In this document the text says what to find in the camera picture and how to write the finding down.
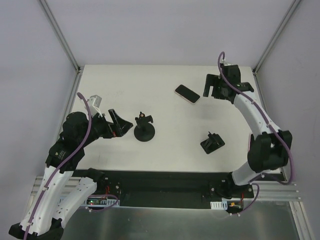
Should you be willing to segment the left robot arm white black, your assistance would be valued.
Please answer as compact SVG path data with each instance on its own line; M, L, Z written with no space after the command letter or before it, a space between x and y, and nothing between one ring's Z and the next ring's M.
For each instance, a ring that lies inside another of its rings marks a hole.
M49 149L40 189L24 219L10 227L9 235L20 240L59 240L70 218L90 195L107 193L106 175L89 168L68 196L58 202L85 156L84 148L99 138L122 137L133 127L113 109L108 112L112 122L99 114L88 119L80 111L66 117L59 139Z

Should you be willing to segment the black round-base phone stand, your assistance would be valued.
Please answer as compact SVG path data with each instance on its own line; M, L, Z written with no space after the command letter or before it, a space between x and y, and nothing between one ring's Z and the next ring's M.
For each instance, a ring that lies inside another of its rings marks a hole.
M151 115L146 116L143 112L135 117L137 126L134 128L134 136L140 142L149 142L155 136L154 120Z

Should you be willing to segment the phone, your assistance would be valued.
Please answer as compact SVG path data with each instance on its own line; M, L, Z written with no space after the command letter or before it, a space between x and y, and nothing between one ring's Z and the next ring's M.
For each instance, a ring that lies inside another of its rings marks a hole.
M183 84L180 84L175 90L174 92L179 95L180 97L182 97L183 99L185 99L186 101L188 101L191 104L195 104L199 99L200 99L200 95L197 94L196 92L192 91L191 89L189 89L188 87L184 86Z

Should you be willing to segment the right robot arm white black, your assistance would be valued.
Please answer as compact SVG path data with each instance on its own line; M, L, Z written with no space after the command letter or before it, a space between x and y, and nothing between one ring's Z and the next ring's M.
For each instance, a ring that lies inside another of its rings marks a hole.
M277 170L292 162L290 149L293 136L290 131L281 130L266 114L251 84L241 81L238 65L219 63L218 69L218 75L206 76L203 96L229 101L239 110L251 130L247 161L230 172L215 188L219 197L231 199L267 171Z

